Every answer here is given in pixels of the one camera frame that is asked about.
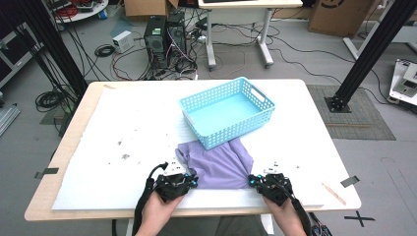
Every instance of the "cardboard box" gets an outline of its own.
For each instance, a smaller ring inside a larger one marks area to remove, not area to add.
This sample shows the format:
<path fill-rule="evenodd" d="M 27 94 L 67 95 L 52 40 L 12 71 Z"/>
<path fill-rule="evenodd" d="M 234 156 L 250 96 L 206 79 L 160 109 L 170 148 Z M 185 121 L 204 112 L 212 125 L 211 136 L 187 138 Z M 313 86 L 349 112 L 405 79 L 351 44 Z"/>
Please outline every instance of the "cardboard box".
<path fill-rule="evenodd" d="M 376 0 L 318 0 L 309 31 L 353 37 Z"/>
<path fill-rule="evenodd" d="M 179 0 L 125 0 L 128 17 L 168 16 L 172 7 L 178 7 Z"/>

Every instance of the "black tape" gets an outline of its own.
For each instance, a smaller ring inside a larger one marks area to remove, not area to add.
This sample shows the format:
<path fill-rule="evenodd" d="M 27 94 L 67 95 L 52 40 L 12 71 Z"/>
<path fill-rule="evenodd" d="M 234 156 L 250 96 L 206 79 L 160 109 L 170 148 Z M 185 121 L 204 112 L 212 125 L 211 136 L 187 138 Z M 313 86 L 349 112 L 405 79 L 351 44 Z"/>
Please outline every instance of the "black tape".
<path fill-rule="evenodd" d="M 359 182 L 359 178 L 355 176 L 352 176 L 350 178 L 347 178 L 345 180 L 343 180 L 342 182 L 340 182 L 341 185 L 343 185 L 344 188 L 352 185 L 352 184 L 356 184 Z"/>
<path fill-rule="evenodd" d="M 42 179 L 43 175 L 45 174 L 56 174 L 58 173 L 59 168 L 45 168 L 43 170 L 43 172 L 36 172 L 36 174 L 34 174 L 34 178 L 35 179 Z"/>

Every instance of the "white desk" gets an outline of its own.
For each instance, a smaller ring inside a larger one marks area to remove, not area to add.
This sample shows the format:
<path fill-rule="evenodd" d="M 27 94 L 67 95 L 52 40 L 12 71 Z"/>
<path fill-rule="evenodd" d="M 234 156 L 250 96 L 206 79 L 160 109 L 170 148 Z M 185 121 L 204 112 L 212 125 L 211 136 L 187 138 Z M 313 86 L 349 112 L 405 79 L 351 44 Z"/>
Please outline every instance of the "white desk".
<path fill-rule="evenodd" d="M 273 60 L 270 57 L 266 40 L 269 27 L 269 20 L 272 14 L 273 8 L 297 8 L 301 7 L 303 3 L 300 0 L 254 0 L 254 1 L 241 1 L 241 2 L 223 2 L 223 3 L 205 3 L 204 0 L 199 0 L 199 6 L 202 9 L 208 9 L 208 30 L 206 38 L 206 49 L 208 54 L 208 67 L 212 70 L 215 67 L 215 57 L 212 48 L 211 39 L 211 24 L 225 23 L 222 21 L 225 16 L 228 17 L 227 23 L 230 21 L 235 24 L 248 24 L 253 23 L 250 18 L 250 9 L 257 9 L 259 13 L 257 15 L 256 22 L 264 22 L 262 35 L 258 37 L 258 45 L 260 46 L 265 58 L 266 67 L 273 64 Z"/>
<path fill-rule="evenodd" d="M 349 175 L 305 84 L 300 80 L 251 80 L 251 82 L 276 104 L 276 109 L 266 125 L 241 138 L 245 148 L 255 159 L 252 172 L 262 174 L 266 163 L 264 160 L 277 160 L 282 166 L 281 170 L 284 175 L 290 177 L 296 197 L 303 204 L 312 203 L 305 205 L 306 210 L 359 208 L 361 201 L 354 186 L 343 188 L 340 184 L 340 181 L 345 180 Z M 154 122 L 141 124 L 138 121 L 137 125 L 142 125 L 141 129 L 149 129 L 152 132 L 139 133 L 148 142 L 139 143 L 141 148 L 135 147 L 148 150 L 148 154 L 142 155 L 147 157 L 143 161 L 154 160 L 155 163 L 160 163 L 158 153 L 166 148 L 163 146 L 166 144 L 164 141 L 175 143 L 177 139 L 175 134 L 179 131 L 175 128 L 178 127 L 175 125 L 175 116 L 178 112 L 181 114 L 177 103 L 179 98 L 222 83 L 225 81 L 98 82 L 89 85 L 49 165 L 50 168 L 58 167 L 59 171 L 57 174 L 43 177 L 26 211 L 25 219 L 40 221 L 132 218 L 136 202 L 142 194 L 150 169 L 141 169 L 139 166 L 140 169 L 135 170 L 134 173 L 140 176 L 143 173 L 143 177 L 133 179 L 127 178 L 132 165 L 127 165 L 131 167 L 123 169 L 123 172 L 107 172 L 107 175 L 100 176 L 101 172 L 97 168 L 89 168 L 88 164 L 101 157 L 99 153 L 104 152 L 105 144 L 98 144 L 99 140 L 94 139 L 87 145 L 95 154 L 80 156 L 79 147 L 84 146 L 84 142 L 88 142 L 87 133 L 98 127 L 97 136 L 100 137 L 106 136 L 113 130 L 120 130 L 124 124 L 129 122 L 129 117 L 124 115 L 125 112 L 140 110 L 144 119 L 154 120 Z M 109 99 L 112 98 L 111 95 L 108 96 L 111 93 L 123 95 L 119 95 L 119 99 Z M 161 101 L 167 108 L 167 116 L 152 116 L 151 106 L 161 104 Z M 105 125 L 100 128 L 98 121 Z M 158 134 L 158 130 L 156 130 L 158 125 L 162 127 L 159 128 L 160 130 L 166 130 L 168 139 L 165 135 L 164 137 L 155 135 Z M 52 209 L 58 193 L 61 194 L 61 185 L 64 186 L 63 183 L 68 183 L 64 176 L 68 174 L 66 171 L 74 168 L 74 161 L 84 163 L 83 168 L 76 169 L 77 178 L 82 181 L 78 186 L 70 189 L 71 193 L 67 195 L 68 201 L 71 202 L 68 209 Z M 117 180 L 120 177 L 119 174 L 122 180 L 127 182 L 128 187 L 124 190 L 123 187 L 120 189 L 121 182 Z M 91 179 L 99 180 L 100 183 L 96 182 L 95 185 L 103 186 L 102 189 L 98 189 L 99 192 L 107 191 L 109 194 L 102 195 L 102 193 L 89 191 L 93 187 Z M 326 182 L 344 199 L 346 205 L 342 204 L 320 183 L 315 185 L 317 184 L 316 181 L 313 181 L 315 179 Z M 83 204 L 77 206 L 77 201 L 82 199 L 80 198 L 82 195 L 84 195 L 84 199 L 93 199 L 92 203 L 87 206 L 83 206 Z M 322 203 L 321 206 L 314 205 L 317 196 L 321 196 L 319 199 Z M 255 189 L 194 189 L 189 192 L 173 215 L 261 213 L 268 213 L 268 208 Z"/>
<path fill-rule="evenodd" d="M 107 5 L 108 5 L 108 0 L 103 0 L 101 3 L 95 3 L 95 5 L 92 7 L 91 12 L 81 12 L 79 10 L 77 15 L 75 15 L 71 19 L 70 18 L 63 18 L 62 22 L 63 23 L 76 22 L 76 21 L 83 20 L 85 18 L 96 16 L 99 12 L 103 11 L 107 7 Z M 61 20 L 56 20 L 56 22 L 58 24 L 62 23 Z"/>
<path fill-rule="evenodd" d="M 362 45 L 359 47 L 359 49 L 356 48 L 356 46 L 353 44 L 352 40 L 348 37 L 345 37 L 343 39 L 344 44 L 349 49 L 352 56 L 357 60 L 359 56 L 361 55 L 362 51 L 365 49 L 366 45 L 368 44 L 369 40 L 371 39 L 374 32 L 377 30 L 377 28 L 380 26 L 380 22 L 383 20 L 383 18 L 386 16 L 387 12 L 389 11 L 390 7 L 392 6 L 391 0 L 388 1 L 388 4 L 386 6 L 386 9 L 384 10 L 383 14 L 380 16 L 380 18 L 377 20 L 377 22 L 372 27 L 371 31 L 368 33 L 368 36 L 365 38 Z M 392 40 L 392 42 L 404 42 L 407 43 L 414 51 L 417 51 L 417 26 L 404 26 L 402 29 L 398 32 L 396 37 Z"/>

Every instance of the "metal stand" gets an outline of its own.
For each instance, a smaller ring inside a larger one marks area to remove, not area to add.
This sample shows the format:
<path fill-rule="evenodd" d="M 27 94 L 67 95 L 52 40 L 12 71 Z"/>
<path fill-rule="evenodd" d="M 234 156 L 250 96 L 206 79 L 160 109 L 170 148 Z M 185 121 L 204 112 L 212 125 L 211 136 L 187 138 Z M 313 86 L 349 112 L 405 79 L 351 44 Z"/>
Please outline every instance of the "metal stand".
<path fill-rule="evenodd" d="M 391 5 L 380 26 L 366 44 L 358 60 L 353 65 L 339 90 L 331 98 L 326 98 L 329 110 L 342 112 L 353 93 L 365 80 L 378 59 L 395 38 L 402 26 L 408 21 L 417 8 L 415 0 L 396 0 Z"/>
<path fill-rule="evenodd" d="M 266 12 L 265 12 L 265 19 L 264 19 L 264 26 L 262 29 L 262 35 L 258 36 L 257 40 L 258 40 L 258 45 L 261 48 L 261 51 L 264 55 L 265 58 L 265 67 L 269 67 L 271 65 L 273 65 L 273 60 L 272 57 L 270 56 L 269 50 L 267 48 L 267 33 L 268 33 L 268 27 L 269 27 L 269 19 L 270 16 L 272 15 L 272 8 L 267 8 Z"/>

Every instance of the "desk leg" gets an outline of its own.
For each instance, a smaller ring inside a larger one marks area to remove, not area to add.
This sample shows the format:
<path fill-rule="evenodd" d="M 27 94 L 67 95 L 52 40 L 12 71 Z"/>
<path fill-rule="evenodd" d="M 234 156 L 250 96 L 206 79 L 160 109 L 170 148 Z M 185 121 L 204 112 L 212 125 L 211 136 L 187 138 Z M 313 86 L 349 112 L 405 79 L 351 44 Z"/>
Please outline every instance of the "desk leg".
<path fill-rule="evenodd" d="M 211 41 L 211 10 L 208 10 L 208 35 L 206 37 L 206 50 L 208 54 L 208 68 L 212 70 L 215 67 L 215 56 L 214 50 L 212 49 L 212 41 Z"/>
<path fill-rule="evenodd" d="M 128 228 L 126 229 L 126 236 L 132 236 L 133 222 L 134 221 L 135 221 L 135 219 L 133 219 L 133 218 L 129 219 Z"/>
<path fill-rule="evenodd" d="M 262 29 L 262 35 L 258 36 L 258 45 L 260 46 L 262 53 L 264 54 L 266 64 L 265 66 L 268 67 L 273 65 L 272 57 L 270 56 L 269 50 L 267 48 L 267 35 L 268 35 L 268 27 L 269 27 L 269 20 L 270 16 L 272 15 L 272 8 L 267 8 L 265 12 L 265 19 L 264 19 L 264 27 Z"/>

